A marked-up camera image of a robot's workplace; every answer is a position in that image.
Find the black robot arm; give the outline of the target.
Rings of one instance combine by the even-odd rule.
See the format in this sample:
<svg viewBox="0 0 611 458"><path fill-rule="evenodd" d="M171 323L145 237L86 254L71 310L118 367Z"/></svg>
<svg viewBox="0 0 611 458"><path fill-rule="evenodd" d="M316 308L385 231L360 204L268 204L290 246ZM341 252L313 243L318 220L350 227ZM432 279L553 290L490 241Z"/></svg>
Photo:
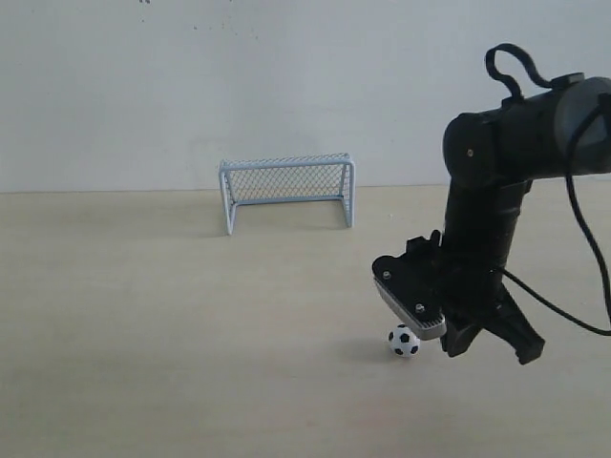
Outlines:
<svg viewBox="0 0 611 458"><path fill-rule="evenodd" d="M374 283L419 339L440 341L448 356L487 331L528 364L545 341L504 285L516 223L534 181L609 172L610 81L566 75L545 93L460 114L443 156L451 177L443 228L376 258Z"/></svg>

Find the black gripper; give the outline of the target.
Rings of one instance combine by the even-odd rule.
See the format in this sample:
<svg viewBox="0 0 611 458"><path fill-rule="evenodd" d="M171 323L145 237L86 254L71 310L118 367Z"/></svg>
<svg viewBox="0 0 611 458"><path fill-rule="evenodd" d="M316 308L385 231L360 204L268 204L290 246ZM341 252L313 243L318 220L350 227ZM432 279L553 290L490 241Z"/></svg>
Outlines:
<svg viewBox="0 0 611 458"><path fill-rule="evenodd" d="M400 255L380 255L371 264L371 275L400 300L416 300L443 313L447 331L440 338L442 350L455 358L464 354L483 330L505 341L521 365L537 360L546 341L531 326L507 287L501 283L488 303L483 324L474 317L475 299L459 278L460 258L442 249L442 234L408 239Z"/></svg>

